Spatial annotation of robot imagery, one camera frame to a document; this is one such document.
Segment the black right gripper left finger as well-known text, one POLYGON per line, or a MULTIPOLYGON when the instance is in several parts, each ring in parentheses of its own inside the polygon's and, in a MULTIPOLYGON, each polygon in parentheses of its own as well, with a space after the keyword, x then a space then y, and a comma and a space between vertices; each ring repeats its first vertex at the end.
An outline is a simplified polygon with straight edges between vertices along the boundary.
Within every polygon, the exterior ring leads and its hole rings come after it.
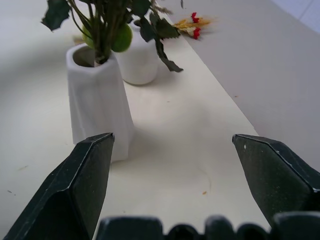
POLYGON ((115 137, 76 144, 43 181, 3 240, 92 240, 105 201, 115 137))

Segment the tall faceted white vase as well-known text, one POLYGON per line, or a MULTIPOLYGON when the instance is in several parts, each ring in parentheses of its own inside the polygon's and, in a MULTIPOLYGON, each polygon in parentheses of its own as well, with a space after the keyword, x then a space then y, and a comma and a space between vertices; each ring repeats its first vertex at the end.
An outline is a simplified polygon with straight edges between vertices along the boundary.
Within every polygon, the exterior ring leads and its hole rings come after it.
POLYGON ((73 143, 112 133, 111 161, 123 161, 129 156, 135 130, 124 81, 115 55, 99 66, 94 60, 94 50, 85 43, 66 53, 73 143))

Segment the round white vase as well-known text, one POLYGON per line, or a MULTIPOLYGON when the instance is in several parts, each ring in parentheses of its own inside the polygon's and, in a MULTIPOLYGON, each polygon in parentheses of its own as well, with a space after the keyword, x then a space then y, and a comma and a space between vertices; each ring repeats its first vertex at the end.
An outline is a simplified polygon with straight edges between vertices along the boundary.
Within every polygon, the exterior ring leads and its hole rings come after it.
POLYGON ((122 79, 131 85, 146 85, 158 73, 158 54, 155 41, 146 42, 140 34, 140 27, 133 21, 129 24, 132 40, 129 48, 115 54, 122 79))

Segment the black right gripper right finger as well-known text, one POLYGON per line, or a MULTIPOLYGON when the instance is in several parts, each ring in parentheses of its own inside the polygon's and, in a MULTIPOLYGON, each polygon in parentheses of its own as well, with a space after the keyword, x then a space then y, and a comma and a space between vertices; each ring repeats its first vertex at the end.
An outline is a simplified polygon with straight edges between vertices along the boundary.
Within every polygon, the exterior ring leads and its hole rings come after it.
POLYGON ((284 143, 260 136, 234 134, 250 192, 269 224, 283 212, 320 212, 320 172, 284 143))

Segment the green leafy flower bouquet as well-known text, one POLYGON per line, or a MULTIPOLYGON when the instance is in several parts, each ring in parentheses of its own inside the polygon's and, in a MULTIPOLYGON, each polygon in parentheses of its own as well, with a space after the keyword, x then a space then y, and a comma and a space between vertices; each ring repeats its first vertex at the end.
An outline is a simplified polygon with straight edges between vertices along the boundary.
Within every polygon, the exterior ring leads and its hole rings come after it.
POLYGON ((57 30, 68 18, 78 17, 82 26, 79 31, 93 43, 94 66, 106 63, 112 46, 118 42, 121 29, 132 22, 140 28, 145 42, 155 41, 158 57, 169 71, 180 73, 182 68, 169 60, 162 40, 180 36, 176 27, 161 14, 172 12, 157 4, 157 0, 46 0, 47 10, 41 23, 51 31, 57 30))

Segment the yellow and red flower bouquet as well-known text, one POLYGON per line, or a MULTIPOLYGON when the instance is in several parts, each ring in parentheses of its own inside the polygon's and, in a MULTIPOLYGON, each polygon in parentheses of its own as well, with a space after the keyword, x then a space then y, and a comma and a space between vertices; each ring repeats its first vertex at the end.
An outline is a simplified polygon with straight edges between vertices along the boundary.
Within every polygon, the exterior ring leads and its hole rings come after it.
POLYGON ((218 21, 217 17, 200 16, 193 12, 190 17, 183 18, 172 26, 180 33, 193 40, 200 40, 201 34, 218 21))

